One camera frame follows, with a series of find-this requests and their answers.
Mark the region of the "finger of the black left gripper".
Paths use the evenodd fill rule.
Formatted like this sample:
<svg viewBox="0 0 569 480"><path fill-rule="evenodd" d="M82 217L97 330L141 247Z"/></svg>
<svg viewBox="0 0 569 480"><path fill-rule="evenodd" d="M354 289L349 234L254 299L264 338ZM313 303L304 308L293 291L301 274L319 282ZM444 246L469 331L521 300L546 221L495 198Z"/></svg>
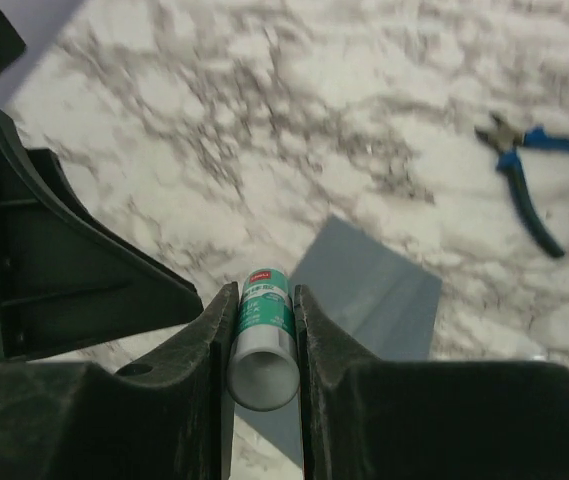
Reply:
<svg viewBox="0 0 569 480"><path fill-rule="evenodd" d="M97 221L0 110L0 361L188 323L196 288Z"/></svg>

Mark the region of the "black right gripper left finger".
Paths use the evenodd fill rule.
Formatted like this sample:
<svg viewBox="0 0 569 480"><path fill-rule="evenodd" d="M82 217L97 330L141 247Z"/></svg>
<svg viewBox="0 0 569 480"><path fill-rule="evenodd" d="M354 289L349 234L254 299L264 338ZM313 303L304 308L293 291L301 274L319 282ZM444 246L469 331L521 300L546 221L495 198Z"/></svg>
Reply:
<svg viewBox="0 0 569 480"><path fill-rule="evenodd" d="M226 479L226 362L239 304L224 285L137 361L0 363L0 479Z"/></svg>

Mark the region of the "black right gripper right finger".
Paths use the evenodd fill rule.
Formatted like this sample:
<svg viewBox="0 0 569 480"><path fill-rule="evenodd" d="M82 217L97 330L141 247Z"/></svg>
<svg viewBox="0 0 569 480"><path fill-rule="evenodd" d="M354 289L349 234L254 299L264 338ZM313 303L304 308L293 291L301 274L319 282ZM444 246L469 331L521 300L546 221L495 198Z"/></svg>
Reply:
<svg viewBox="0 0 569 480"><path fill-rule="evenodd" d="M569 369L384 361L294 294L308 479L569 479Z"/></svg>

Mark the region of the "green white glue stick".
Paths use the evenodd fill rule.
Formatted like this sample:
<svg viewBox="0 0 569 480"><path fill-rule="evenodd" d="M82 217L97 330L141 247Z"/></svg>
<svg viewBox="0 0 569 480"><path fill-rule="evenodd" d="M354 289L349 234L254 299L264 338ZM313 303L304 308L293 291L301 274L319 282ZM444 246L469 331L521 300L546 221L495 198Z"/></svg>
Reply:
<svg viewBox="0 0 569 480"><path fill-rule="evenodd" d="M277 269L258 269L242 287L228 388L241 406L268 412L289 403L299 383L288 277Z"/></svg>

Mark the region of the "grey envelope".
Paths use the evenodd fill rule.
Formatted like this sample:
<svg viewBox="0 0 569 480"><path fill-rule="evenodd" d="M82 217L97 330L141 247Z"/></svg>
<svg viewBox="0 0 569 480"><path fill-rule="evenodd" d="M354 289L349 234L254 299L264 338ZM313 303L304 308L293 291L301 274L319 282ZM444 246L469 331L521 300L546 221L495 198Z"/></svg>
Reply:
<svg viewBox="0 0 569 480"><path fill-rule="evenodd" d="M387 249L363 231L331 217L289 280L307 285L321 310L383 360L427 358L441 280ZM258 412L239 405L239 416L297 465L303 463L299 406Z"/></svg>

